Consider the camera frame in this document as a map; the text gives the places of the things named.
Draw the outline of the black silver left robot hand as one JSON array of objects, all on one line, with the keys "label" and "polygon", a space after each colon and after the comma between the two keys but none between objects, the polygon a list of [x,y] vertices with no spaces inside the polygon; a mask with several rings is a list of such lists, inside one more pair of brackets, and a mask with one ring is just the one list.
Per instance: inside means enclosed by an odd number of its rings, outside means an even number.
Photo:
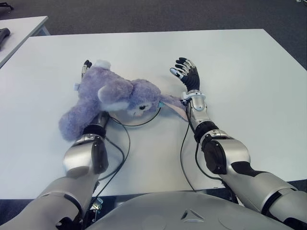
[{"label": "black silver left robot hand", "polygon": [[82,71],[81,71],[81,78],[84,77],[87,70],[92,66],[92,62],[89,60],[86,60],[83,64]]}]

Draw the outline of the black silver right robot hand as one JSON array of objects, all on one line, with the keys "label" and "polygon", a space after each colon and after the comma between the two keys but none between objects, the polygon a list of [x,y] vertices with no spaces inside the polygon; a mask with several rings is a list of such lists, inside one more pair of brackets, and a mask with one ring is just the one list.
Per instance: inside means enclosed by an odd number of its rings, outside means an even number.
[{"label": "black silver right robot hand", "polygon": [[198,70],[191,60],[180,57],[176,60],[175,66],[170,68],[170,72],[180,79],[180,81],[186,86],[188,92],[200,90],[200,77]]}]

